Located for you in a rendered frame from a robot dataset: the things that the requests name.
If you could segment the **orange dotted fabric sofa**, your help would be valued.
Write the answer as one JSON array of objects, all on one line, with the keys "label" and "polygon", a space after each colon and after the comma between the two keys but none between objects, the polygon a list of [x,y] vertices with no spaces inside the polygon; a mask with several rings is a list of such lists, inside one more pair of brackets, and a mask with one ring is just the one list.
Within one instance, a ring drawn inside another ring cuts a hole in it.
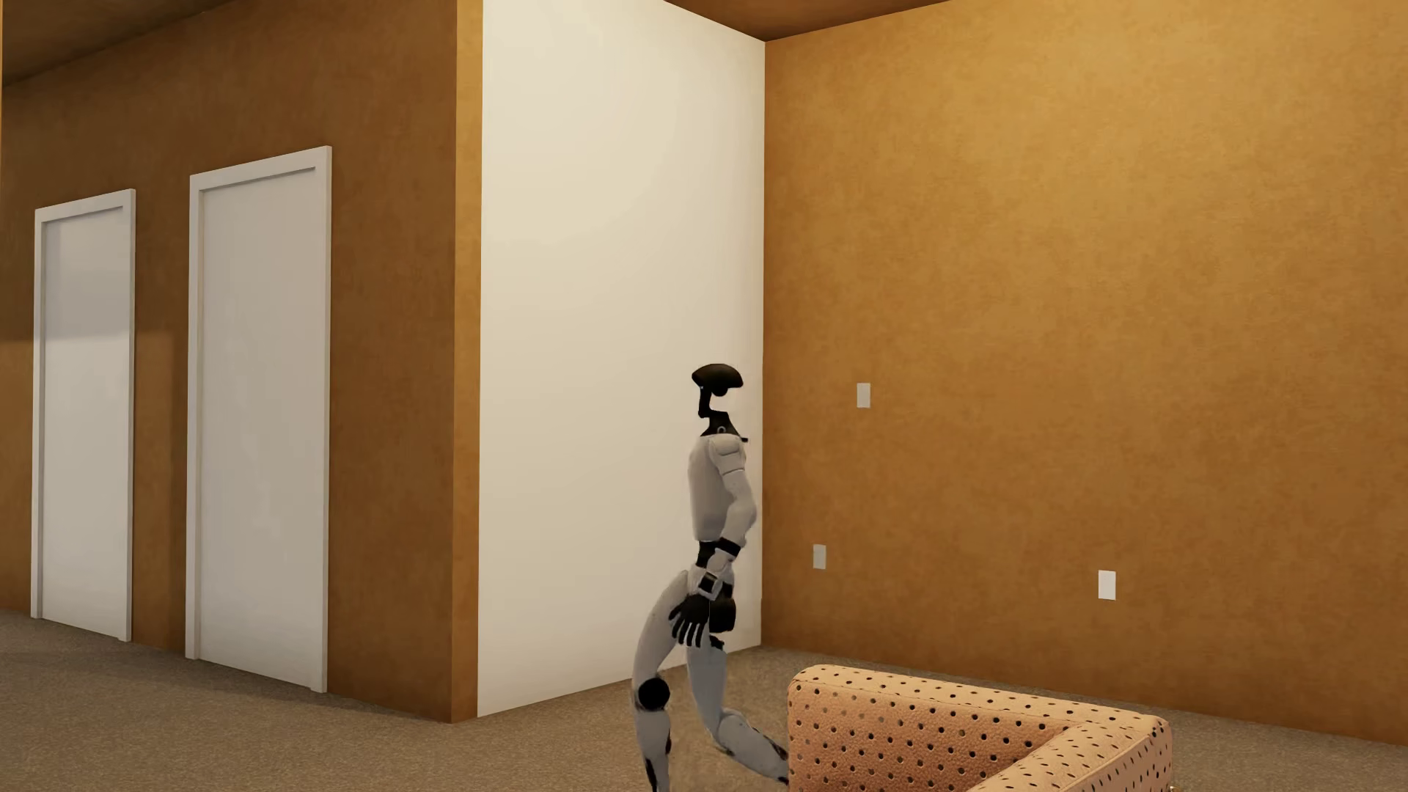
[{"label": "orange dotted fabric sofa", "polygon": [[788,792],[1181,792],[1153,714],[825,664],[787,707]]}]

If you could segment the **white left robot leg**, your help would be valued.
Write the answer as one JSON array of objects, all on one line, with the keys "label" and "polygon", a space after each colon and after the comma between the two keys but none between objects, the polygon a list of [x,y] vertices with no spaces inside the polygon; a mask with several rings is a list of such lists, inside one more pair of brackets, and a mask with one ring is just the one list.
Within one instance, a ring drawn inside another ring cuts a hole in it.
[{"label": "white left robot leg", "polygon": [[670,636],[670,612],[686,595],[696,592],[690,585],[690,572],[680,571],[660,590],[650,609],[636,645],[631,675],[631,703],[636,741],[645,764],[652,792],[669,792],[672,726],[666,712],[670,688],[660,676],[660,664],[674,647],[680,645]]}]

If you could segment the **white robot leg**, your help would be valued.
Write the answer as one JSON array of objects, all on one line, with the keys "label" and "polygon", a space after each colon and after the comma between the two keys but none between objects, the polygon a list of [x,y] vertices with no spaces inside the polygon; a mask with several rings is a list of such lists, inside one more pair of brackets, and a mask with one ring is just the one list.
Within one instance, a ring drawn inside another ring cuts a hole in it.
[{"label": "white robot leg", "polygon": [[660,676],[660,664],[674,647],[680,645],[670,636],[670,612],[686,595],[696,592],[690,585],[690,572],[680,571],[660,590],[650,609],[636,645],[631,675],[631,703],[636,741],[645,764],[652,792],[669,792],[672,726],[666,712],[670,688]]},{"label": "white robot leg", "polygon": [[701,647],[687,647],[686,661],[698,716],[717,748],[729,760],[788,784],[787,750],[755,729],[741,712],[724,706],[727,660],[722,638],[710,636]]}]

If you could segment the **black robot head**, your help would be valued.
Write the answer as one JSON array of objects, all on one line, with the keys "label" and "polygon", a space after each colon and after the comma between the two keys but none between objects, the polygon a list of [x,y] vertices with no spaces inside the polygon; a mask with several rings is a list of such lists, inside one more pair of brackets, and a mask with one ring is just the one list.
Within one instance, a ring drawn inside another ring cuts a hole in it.
[{"label": "black robot head", "polygon": [[707,364],[691,373],[691,380],[698,388],[698,419],[707,419],[708,426],[703,437],[729,434],[748,443],[729,420],[729,413],[712,407],[712,397],[724,397],[729,390],[743,388],[742,375],[727,364]]}]

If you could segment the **white interior door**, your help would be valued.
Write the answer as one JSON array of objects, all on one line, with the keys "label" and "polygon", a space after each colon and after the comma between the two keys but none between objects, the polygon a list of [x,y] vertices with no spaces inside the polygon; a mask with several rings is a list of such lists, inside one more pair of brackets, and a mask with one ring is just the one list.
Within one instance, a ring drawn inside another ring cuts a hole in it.
[{"label": "white interior door", "polygon": [[137,193],[34,214],[31,616],[132,638]]},{"label": "white interior door", "polygon": [[332,148],[190,178],[184,655],[328,689]]}]

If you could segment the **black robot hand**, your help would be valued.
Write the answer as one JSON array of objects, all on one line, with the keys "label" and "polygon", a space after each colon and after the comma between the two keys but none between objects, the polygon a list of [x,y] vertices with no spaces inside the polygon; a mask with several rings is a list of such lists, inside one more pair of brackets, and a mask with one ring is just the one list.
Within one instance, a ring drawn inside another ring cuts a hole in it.
[{"label": "black robot hand", "polygon": [[689,593],[669,614],[670,636],[680,645],[703,647],[711,631],[714,600],[703,593]]}]

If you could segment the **white right robot leg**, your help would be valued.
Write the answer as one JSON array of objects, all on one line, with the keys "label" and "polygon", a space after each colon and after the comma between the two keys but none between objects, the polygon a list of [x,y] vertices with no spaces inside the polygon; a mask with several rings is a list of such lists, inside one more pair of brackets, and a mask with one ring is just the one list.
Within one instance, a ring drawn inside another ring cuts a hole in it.
[{"label": "white right robot leg", "polygon": [[787,750],[755,729],[741,712],[724,706],[727,660],[722,638],[710,636],[701,647],[687,647],[686,661],[698,716],[717,748],[729,760],[788,784]]}]

